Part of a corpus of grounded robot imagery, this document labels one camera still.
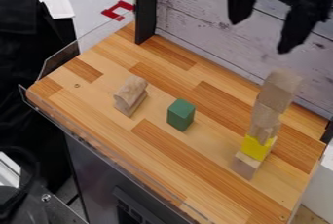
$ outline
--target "wooden block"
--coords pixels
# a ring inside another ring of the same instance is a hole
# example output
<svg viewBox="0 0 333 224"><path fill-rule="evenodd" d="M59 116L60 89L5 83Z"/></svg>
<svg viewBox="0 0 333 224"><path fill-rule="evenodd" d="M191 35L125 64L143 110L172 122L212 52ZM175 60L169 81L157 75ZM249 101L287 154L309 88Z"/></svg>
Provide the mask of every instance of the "wooden block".
<svg viewBox="0 0 333 224"><path fill-rule="evenodd" d="M261 163L239 151L231 163L231 169L246 180L251 180Z"/></svg>
<svg viewBox="0 0 333 224"><path fill-rule="evenodd" d="M278 131L281 129L282 122L277 121L276 124L272 126L272 132L270 137L276 137L278 135Z"/></svg>
<svg viewBox="0 0 333 224"><path fill-rule="evenodd" d="M266 78L265 83L276 85L278 88L284 89L286 92L295 94L301 84L303 78L287 69L276 69Z"/></svg>
<svg viewBox="0 0 333 224"><path fill-rule="evenodd" d="M286 70L273 71L266 79L257 100L283 113L298 92L302 78Z"/></svg>
<svg viewBox="0 0 333 224"><path fill-rule="evenodd" d="M262 128L256 124L252 124L247 134L255 137L261 145L264 145L272 137L272 132L273 128Z"/></svg>
<svg viewBox="0 0 333 224"><path fill-rule="evenodd" d="M264 145L261 145L257 138L247 134L241 144L240 150L255 160L264 161L267 155L270 154L276 140L276 138L269 138Z"/></svg>
<svg viewBox="0 0 333 224"><path fill-rule="evenodd" d="M167 122L180 131L185 131L193 122L196 107L185 101L177 99L167 110Z"/></svg>
<svg viewBox="0 0 333 224"><path fill-rule="evenodd" d="M147 92L145 90L147 86L146 80L138 76L129 77L125 84L113 95L116 100L115 108L130 117L146 98Z"/></svg>
<svg viewBox="0 0 333 224"><path fill-rule="evenodd" d="M133 115L133 113L137 110L143 100L147 97L148 93L144 91L142 95L137 99L136 103L130 108L122 108L122 105L115 104L115 108L122 112L124 115L128 116L129 118Z"/></svg>
<svg viewBox="0 0 333 224"><path fill-rule="evenodd" d="M261 128L270 128L277 121L280 113L256 101L252 109L252 123Z"/></svg>

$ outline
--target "green cube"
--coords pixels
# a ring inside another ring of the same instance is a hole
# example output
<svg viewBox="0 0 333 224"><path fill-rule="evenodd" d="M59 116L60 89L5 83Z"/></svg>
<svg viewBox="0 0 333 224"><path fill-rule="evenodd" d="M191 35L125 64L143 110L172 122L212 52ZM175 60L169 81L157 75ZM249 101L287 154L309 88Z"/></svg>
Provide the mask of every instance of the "green cube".
<svg viewBox="0 0 333 224"><path fill-rule="evenodd" d="M180 131L185 131L193 122L196 107L185 101L177 99L167 110L167 122Z"/></svg>

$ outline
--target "block tower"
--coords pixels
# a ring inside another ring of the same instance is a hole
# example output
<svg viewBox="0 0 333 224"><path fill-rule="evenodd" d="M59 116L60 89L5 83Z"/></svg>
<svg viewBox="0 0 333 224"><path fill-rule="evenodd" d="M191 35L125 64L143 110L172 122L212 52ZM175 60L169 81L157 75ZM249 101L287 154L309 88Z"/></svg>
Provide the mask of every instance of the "block tower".
<svg viewBox="0 0 333 224"><path fill-rule="evenodd" d="M277 142L279 116L291 104L302 78L284 69L273 71L254 103L251 125L231 168L247 180L252 179Z"/></svg>

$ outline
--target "yellow block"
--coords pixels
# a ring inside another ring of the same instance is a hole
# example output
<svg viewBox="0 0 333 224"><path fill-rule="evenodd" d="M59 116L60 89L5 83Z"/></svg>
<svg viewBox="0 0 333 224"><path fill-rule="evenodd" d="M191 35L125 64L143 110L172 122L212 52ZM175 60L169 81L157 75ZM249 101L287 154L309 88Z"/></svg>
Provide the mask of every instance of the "yellow block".
<svg viewBox="0 0 333 224"><path fill-rule="evenodd" d="M255 160L264 161L268 153L271 151L274 142L275 138L273 137L268 139L265 145L261 145L257 138L247 134L240 150Z"/></svg>

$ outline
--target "wooden tabletop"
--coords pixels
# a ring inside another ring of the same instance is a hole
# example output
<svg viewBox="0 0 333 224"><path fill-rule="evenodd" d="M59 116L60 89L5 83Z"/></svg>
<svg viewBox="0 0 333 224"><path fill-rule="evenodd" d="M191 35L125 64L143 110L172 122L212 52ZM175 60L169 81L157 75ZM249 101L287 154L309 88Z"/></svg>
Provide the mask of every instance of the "wooden tabletop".
<svg viewBox="0 0 333 224"><path fill-rule="evenodd" d="M202 223L195 210L215 223L286 223L323 152L318 140L326 120L292 105L273 153L246 181L229 164L258 87L162 37L140 46L133 37L130 24L35 83L27 97L111 159L139 168L157 184L123 163ZM128 118L113 107L112 94L132 74L150 85ZM167 109L179 97L198 109L184 132L167 124Z"/></svg>

